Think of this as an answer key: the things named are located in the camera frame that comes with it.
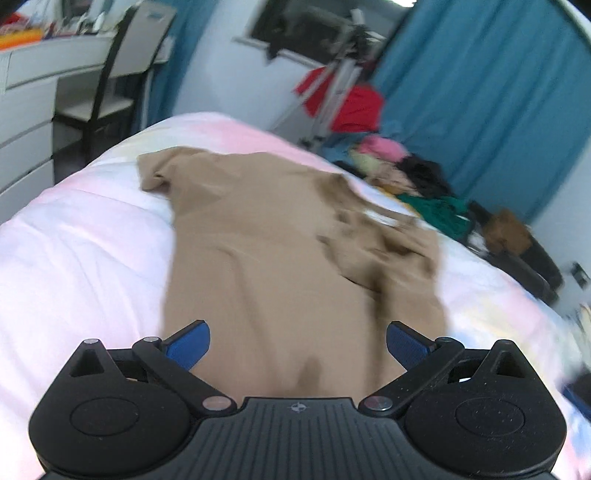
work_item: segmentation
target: bedspread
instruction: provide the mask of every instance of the bedspread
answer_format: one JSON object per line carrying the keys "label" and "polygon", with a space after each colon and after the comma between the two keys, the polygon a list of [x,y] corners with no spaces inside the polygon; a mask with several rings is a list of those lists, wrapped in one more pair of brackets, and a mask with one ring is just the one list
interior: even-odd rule
{"label": "bedspread", "polygon": [[[27,422],[56,373],[84,338],[127,348],[158,335],[174,242],[168,201],[140,191],[136,157],[175,145],[219,153],[268,151],[319,168],[337,168],[277,137],[216,113],[179,116],[106,152],[46,190],[0,226],[1,479],[42,473]],[[409,213],[364,182],[355,189],[385,208]],[[580,364],[563,321],[513,279],[441,235],[438,295],[449,335],[468,348],[498,338],[519,345],[569,425],[554,474],[591,478],[591,426],[559,393]]]}

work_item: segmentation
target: pink clothing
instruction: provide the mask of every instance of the pink clothing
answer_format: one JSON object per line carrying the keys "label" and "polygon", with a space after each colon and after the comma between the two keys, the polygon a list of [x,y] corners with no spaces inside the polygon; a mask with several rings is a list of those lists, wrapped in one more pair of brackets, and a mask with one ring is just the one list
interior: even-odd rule
{"label": "pink clothing", "polygon": [[397,163],[409,155],[408,150],[402,144],[379,135],[365,137],[359,144],[357,151],[393,163]]}

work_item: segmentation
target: metal screw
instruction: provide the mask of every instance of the metal screw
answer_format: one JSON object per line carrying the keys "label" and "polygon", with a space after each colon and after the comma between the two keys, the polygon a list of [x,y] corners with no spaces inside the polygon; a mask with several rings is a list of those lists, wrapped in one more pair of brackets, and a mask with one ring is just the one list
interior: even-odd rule
{"label": "metal screw", "polygon": [[217,395],[203,400],[203,406],[210,411],[222,411],[232,406],[232,400]]}
{"label": "metal screw", "polygon": [[373,397],[366,398],[363,403],[367,408],[373,411],[386,411],[392,408],[394,403],[388,397],[381,397],[375,395]]}

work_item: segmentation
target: crosshair logo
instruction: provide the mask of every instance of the crosshair logo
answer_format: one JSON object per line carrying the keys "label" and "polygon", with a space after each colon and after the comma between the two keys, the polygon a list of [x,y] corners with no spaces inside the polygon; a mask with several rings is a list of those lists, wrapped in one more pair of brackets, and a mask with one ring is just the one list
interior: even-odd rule
{"label": "crosshair logo", "polygon": [[302,413],[304,410],[306,410],[308,407],[306,407],[303,403],[294,403],[291,407],[290,410],[294,411],[295,413]]}

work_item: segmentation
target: white wall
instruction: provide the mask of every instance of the white wall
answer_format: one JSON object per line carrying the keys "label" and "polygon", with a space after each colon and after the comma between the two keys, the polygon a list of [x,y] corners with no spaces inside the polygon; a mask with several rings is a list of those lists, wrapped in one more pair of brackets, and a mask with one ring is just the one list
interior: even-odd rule
{"label": "white wall", "polygon": [[[591,22],[571,4],[564,3],[591,39]],[[591,139],[566,181],[532,226],[534,236],[559,268],[566,270],[576,261],[591,274],[590,192]],[[559,313],[570,311],[581,301],[591,301],[591,289],[582,291],[568,275],[565,275],[565,283],[556,308]]]}
{"label": "white wall", "polygon": [[309,68],[233,42],[246,36],[265,0],[220,0],[183,80],[174,113],[216,111],[267,129],[294,100]]}

